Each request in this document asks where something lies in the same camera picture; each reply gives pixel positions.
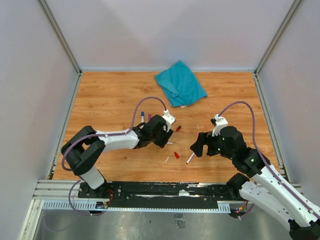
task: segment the gray wall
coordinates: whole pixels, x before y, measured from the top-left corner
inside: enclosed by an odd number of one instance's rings
[[[47,0],[89,70],[253,70],[293,0]]]
[[[287,170],[320,205],[320,1],[305,0],[260,74]]]
[[[17,239],[76,73],[36,0],[0,1],[0,232]]]

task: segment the purple cable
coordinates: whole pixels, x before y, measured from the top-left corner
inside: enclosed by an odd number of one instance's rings
[[[240,218],[241,218],[241,219],[245,218],[245,217],[252,211],[252,209],[254,208],[254,206],[255,206],[255,205],[252,204],[251,207],[249,208],[249,210],[246,211],[246,213],[243,214]]]
[[[230,105],[226,106],[220,113],[219,113],[219,117],[230,107],[232,107],[233,105],[236,104],[245,104],[247,105],[247,107],[250,109],[251,115],[252,115],[252,141],[253,141],[253,145],[256,149],[256,151],[258,152],[258,154],[260,155],[263,163],[265,164],[265,166],[267,167],[267,169],[272,173],[272,175],[275,177],[275,179],[281,183],[282,180],[280,179],[280,177],[278,177],[278,175],[272,170],[272,168],[269,166],[269,164],[267,163],[264,155],[261,153],[260,149],[257,146],[256,143],[256,118],[255,118],[255,114],[254,114],[254,110],[252,109],[252,107],[249,105],[249,103],[245,102],[245,101],[235,101],[233,103],[231,103]],[[287,186],[284,183],[281,183],[285,189],[287,189],[289,191],[289,193],[291,193],[309,212],[313,211],[313,209],[311,207],[308,206],[308,204],[306,204],[294,191],[291,190],[291,188],[289,186]],[[317,214],[315,211],[313,211],[313,215],[316,216],[318,219],[320,219],[320,215]]]
[[[71,207],[74,211],[76,211],[78,214],[81,214],[82,216],[87,216],[87,217],[89,217],[89,216],[100,216],[100,215],[104,214],[105,211],[103,211],[102,213],[87,214],[87,213],[84,213],[84,212],[81,212],[81,211],[77,210],[77,209],[74,207],[74,205],[73,205],[72,202],[71,202],[71,192],[72,192],[72,190],[75,188],[75,186],[76,186],[78,183],[80,183],[81,181],[82,181],[82,180],[76,181],[76,182],[73,184],[73,186],[70,188],[70,191],[69,191],[69,194],[68,194],[68,201],[69,201],[70,207]]]
[[[131,130],[134,128],[137,110],[138,110],[140,104],[143,101],[147,100],[147,99],[157,99],[157,100],[159,100],[162,103],[162,105],[164,107],[164,110],[167,110],[167,107],[166,107],[164,101],[162,101],[160,98],[158,98],[156,96],[147,96],[147,97],[141,99],[141,101],[139,101],[138,104],[136,105],[136,107],[134,109],[134,112],[133,112],[133,117],[132,117],[131,126],[130,126],[129,130],[127,132],[109,133],[108,136],[121,136],[121,135],[126,135],[129,132],[131,132]],[[77,141],[75,141],[73,144],[71,144],[71,146],[65,151],[65,153],[64,153],[64,155],[62,157],[62,161],[61,161],[62,169],[66,170],[66,171],[72,171],[71,168],[65,167],[65,160],[66,160],[67,155],[69,154],[71,149],[73,149],[75,147],[75,145],[77,145],[78,143],[80,143],[81,141],[83,141],[85,139],[89,139],[89,138],[93,138],[93,137],[105,137],[105,136],[106,136],[106,134],[104,134],[104,133],[89,134],[89,135],[86,135],[86,136],[83,136],[83,137],[79,138]]]

